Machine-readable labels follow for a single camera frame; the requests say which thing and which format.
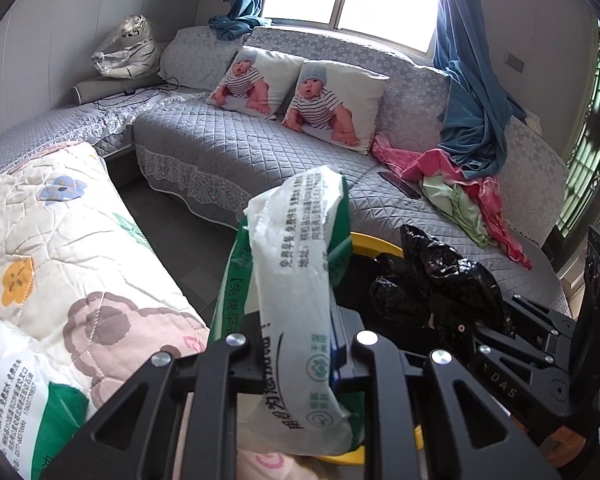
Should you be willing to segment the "black plastic bag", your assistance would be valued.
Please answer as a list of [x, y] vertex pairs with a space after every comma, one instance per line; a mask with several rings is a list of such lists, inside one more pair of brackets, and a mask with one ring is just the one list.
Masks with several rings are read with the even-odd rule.
[[368, 300], [374, 330], [428, 346], [450, 344], [478, 325], [505, 336], [514, 332], [500, 286], [485, 266], [417, 226], [404, 224], [400, 237], [400, 257], [383, 252], [375, 258]]

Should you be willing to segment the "green white wet-wipes pack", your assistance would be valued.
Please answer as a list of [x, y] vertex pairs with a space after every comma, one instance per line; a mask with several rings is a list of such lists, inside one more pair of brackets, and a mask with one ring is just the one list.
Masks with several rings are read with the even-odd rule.
[[211, 339], [260, 316], [264, 388], [238, 396], [238, 442], [253, 452], [341, 455], [364, 438], [361, 398], [341, 402], [332, 289], [352, 255], [347, 182], [316, 167], [253, 197], [222, 279]]

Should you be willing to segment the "pink green blanket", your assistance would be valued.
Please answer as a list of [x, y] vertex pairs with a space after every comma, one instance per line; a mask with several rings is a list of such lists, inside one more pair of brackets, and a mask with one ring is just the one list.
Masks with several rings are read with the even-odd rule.
[[438, 213], [459, 226], [478, 247], [494, 245], [509, 260], [532, 268], [531, 260], [506, 226], [497, 178], [467, 180], [441, 148], [426, 152], [402, 150], [380, 133], [373, 140], [372, 154], [400, 181], [418, 185]]

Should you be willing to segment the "cartoon quilted bed cover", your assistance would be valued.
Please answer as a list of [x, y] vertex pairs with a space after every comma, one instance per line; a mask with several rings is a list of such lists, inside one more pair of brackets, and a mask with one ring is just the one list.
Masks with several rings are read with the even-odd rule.
[[[211, 338], [86, 143], [0, 177], [0, 321], [76, 378], [84, 424], [154, 353], [193, 356]], [[7, 478], [23, 479], [0, 453]]]

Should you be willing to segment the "black phone on sofa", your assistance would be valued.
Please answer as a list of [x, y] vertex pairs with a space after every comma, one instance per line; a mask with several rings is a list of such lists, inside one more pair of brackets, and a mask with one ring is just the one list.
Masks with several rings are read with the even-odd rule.
[[398, 178], [395, 174], [389, 171], [381, 171], [378, 174], [381, 179], [393, 185], [401, 193], [410, 198], [411, 200], [419, 200], [422, 196], [418, 191], [411, 187], [408, 183]]

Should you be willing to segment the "blue curtain right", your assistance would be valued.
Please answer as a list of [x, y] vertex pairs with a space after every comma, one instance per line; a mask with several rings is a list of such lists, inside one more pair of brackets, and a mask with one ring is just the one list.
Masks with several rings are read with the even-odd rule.
[[494, 73], [481, 0], [439, 0], [434, 67], [450, 78], [440, 148], [465, 179], [496, 176], [507, 158], [506, 125], [527, 113]]

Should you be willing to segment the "blue curtain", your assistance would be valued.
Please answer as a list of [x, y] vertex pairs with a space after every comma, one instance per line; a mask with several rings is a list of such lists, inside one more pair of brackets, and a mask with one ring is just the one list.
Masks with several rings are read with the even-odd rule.
[[233, 41], [250, 34], [258, 26], [271, 24], [261, 15], [262, 9], [263, 0], [230, 0], [227, 14], [210, 18], [208, 25], [217, 40]]
[[507, 158], [506, 125], [527, 113], [494, 73], [481, 0], [439, 0], [434, 67], [450, 78], [440, 148], [465, 179], [496, 176]]

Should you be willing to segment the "baby print pillow right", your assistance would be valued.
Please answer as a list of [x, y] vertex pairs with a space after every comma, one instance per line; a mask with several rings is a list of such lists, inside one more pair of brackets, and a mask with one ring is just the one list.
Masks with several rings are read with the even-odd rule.
[[332, 61], [302, 64], [283, 126], [366, 154], [377, 129], [379, 104], [389, 78]]

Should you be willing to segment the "baby print pillow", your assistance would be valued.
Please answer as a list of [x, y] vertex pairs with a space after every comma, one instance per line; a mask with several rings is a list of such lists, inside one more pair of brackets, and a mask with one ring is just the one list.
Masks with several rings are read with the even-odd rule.
[[366, 154], [377, 129], [379, 104], [389, 78], [332, 61], [302, 64], [283, 126]]
[[243, 47], [207, 103], [223, 110], [273, 118], [297, 82], [304, 58]]

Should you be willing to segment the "grey quilted sofa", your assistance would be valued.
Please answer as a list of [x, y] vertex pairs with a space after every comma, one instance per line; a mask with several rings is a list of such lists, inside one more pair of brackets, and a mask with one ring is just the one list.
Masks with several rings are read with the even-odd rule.
[[300, 136], [274, 120], [220, 110], [192, 90], [116, 96], [22, 122], [0, 135], [0, 177], [65, 141], [87, 142], [102, 156], [134, 148], [152, 188], [178, 196], [201, 218], [236, 226], [251, 197], [298, 172], [329, 165], [347, 179], [358, 232], [395, 242], [400, 225], [412, 224], [482, 263], [504, 294], [566, 312], [565, 293], [541, 249], [562, 209], [566, 165], [520, 120], [512, 119], [505, 134], [504, 218], [529, 257], [528, 266], [494, 245], [479, 247], [429, 202], [404, 196], [381, 179], [381, 164], [373, 156]]

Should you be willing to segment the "grey bolster pillow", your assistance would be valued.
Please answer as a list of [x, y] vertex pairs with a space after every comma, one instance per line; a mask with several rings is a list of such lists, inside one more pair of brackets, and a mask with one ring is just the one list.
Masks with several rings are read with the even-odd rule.
[[71, 90], [74, 104], [83, 105], [116, 94], [133, 94], [137, 89], [160, 86], [164, 80], [158, 75], [135, 79], [117, 79], [98, 76], [77, 82]]

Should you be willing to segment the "baby print pillow left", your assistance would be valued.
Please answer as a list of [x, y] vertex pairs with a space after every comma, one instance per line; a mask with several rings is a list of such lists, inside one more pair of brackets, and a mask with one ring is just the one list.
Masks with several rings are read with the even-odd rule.
[[304, 58], [243, 47], [207, 103], [223, 110], [273, 118], [297, 82]]

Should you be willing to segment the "grey patterned cushion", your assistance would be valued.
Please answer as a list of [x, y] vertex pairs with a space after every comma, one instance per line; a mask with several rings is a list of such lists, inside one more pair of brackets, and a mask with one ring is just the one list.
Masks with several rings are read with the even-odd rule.
[[245, 39], [219, 40], [209, 26], [180, 29], [160, 58], [158, 76], [180, 87], [212, 91]]

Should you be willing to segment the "tiger plush in plastic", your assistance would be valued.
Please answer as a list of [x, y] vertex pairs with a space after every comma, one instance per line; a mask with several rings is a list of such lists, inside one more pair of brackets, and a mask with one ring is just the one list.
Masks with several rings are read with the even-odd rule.
[[97, 47], [91, 61], [104, 77], [137, 79], [158, 70], [161, 53], [162, 44], [147, 18], [129, 15]]

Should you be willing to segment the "blue curtain left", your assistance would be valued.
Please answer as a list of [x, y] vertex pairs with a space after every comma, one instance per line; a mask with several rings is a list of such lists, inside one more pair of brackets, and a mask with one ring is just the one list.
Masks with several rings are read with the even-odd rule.
[[250, 34], [258, 26], [271, 24], [261, 15], [262, 9], [263, 0], [230, 0], [227, 14], [210, 18], [208, 25], [217, 40], [233, 41]]

